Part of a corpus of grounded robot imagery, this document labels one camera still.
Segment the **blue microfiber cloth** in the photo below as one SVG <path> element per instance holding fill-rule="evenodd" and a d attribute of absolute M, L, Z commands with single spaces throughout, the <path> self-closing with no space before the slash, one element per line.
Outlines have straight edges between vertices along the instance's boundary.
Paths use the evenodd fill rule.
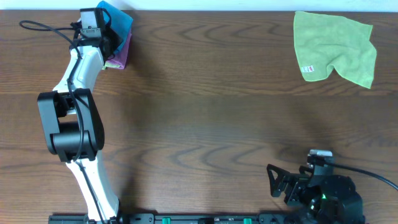
<path fill-rule="evenodd" d="M 133 18 L 106 1 L 99 2 L 97 7 L 105 9 L 108 12 L 108 14 L 104 15 L 104 21 L 111 21 L 109 25 L 110 29 L 118 35 L 116 40 L 112 41 L 112 43 L 116 44 L 113 54 L 118 54 L 128 41 Z"/>

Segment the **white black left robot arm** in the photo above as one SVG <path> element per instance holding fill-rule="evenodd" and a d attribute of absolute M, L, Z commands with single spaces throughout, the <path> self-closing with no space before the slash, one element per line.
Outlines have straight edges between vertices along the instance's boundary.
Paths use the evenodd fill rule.
<path fill-rule="evenodd" d="M 70 43 L 64 76 L 37 99 L 45 142 L 78 182 L 88 208 L 85 223 L 119 223 L 119 199 L 104 167 L 104 127 L 92 92 L 105 61 L 124 40 L 108 27 L 88 28 Z"/>

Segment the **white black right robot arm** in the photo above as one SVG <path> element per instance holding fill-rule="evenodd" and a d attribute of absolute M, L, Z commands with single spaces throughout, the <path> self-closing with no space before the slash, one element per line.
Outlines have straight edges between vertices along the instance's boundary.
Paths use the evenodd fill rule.
<path fill-rule="evenodd" d="M 363 200 L 351 178 L 335 175 L 330 166 L 301 166 L 294 174 L 267 166 L 272 197 L 285 194 L 288 206 L 301 209 L 286 215 L 284 223 L 364 224 Z"/>

